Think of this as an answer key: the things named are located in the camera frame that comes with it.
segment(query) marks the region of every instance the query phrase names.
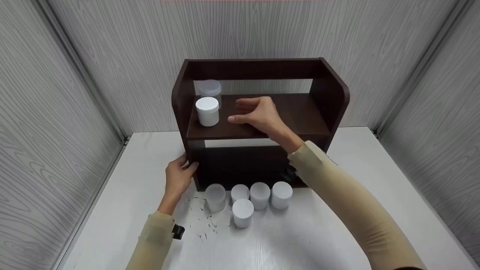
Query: human hand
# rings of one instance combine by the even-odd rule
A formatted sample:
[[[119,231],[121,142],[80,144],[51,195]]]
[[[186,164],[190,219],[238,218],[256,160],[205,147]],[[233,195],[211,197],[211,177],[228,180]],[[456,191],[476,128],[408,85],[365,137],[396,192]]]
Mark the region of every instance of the human hand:
[[[283,123],[271,97],[240,98],[237,100],[238,115],[228,118],[230,123],[247,123],[267,134],[288,153],[298,150],[303,141]]]
[[[165,184],[165,194],[162,202],[158,207],[158,211],[171,215],[175,209],[182,194],[187,190],[193,174],[198,168],[198,162],[194,162],[190,166],[184,166],[187,157],[183,154],[181,157],[171,161],[165,169],[167,178]]]

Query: beige sleeve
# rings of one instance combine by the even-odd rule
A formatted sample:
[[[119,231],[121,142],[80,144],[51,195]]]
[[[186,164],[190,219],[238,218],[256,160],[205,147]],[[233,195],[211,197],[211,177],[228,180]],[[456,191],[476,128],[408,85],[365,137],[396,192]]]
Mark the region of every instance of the beige sleeve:
[[[375,197],[308,141],[288,158],[298,176],[342,220],[372,270],[426,269],[417,252]]]
[[[173,218],[155,212],[148,216],[126,270],[160,270],[173,239]]]

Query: gray wood-grain wall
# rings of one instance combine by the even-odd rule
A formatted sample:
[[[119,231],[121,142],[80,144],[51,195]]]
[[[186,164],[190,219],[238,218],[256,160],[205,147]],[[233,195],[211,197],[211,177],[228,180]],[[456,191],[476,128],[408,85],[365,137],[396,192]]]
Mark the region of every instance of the gray wood-grain wall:
[[[185,58],[323,56],[350,87],[342,126],[374,127],[454,0],[50,0],[128,134],[177,130]],[[225,93],[308,92],[309,81]]]
[[[480,1],[381,138],[480,265]]]
[[[0,1],[0,269],[51,269],[120,142],[29,0]]]

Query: white table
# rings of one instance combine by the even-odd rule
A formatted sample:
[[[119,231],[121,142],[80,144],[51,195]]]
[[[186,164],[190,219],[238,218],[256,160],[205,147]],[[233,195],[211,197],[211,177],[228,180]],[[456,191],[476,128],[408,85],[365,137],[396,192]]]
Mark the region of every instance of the white table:
[[[165,166],[182,152],[178,132],[135,133],[63,269],[125,269],[163,196]],[[328,155],[381,202],[429,269],[478,269],[368,128],[340,128]],[[209,218],[202,198],[191,185],[175,210],[186,232],[174,240],[164,269],[370,269],[354,238],[310,189],[295,189],[285,211],[256,211],[244,230],[232,225],[228,206]]]

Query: cylindrical container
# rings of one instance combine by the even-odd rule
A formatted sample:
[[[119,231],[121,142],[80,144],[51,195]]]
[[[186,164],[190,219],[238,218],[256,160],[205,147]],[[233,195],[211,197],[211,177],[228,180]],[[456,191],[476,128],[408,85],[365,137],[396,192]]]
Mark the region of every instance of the cylindrical container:
[[[272,187],[272,205],[276,209],[283,209],[288,206],[292,198],[292,187],[286,182],[277,182]]]
[[[233,221],[240,228],[247,228],[253,220],[253,204],[247,199],[238,199],[232,206]]]
[[[219,108],[222,107],[222,85],[216,80],[198,82],[198,92],[201,97],[213,97],[218,100]]]
[[[238,199],[248,200],[248,198],[250,198],[250,190],[244,184],[237,184],[232,188],[230,196],[232,197],[232,203],[235,203]]]
[[[201,98],[197,100],[195,107],[202,126],[213,126],[218,123],[218,100],[211,97]]]
[[[256,182],[250,187],[250,200],[255,210],[262,210],[267,207],[270,198],[270,188],[267,184]]]
[[[227,205],[225,188],[220,184],[211,184],[205,190],[206,200],[210,212],[220,212]]]

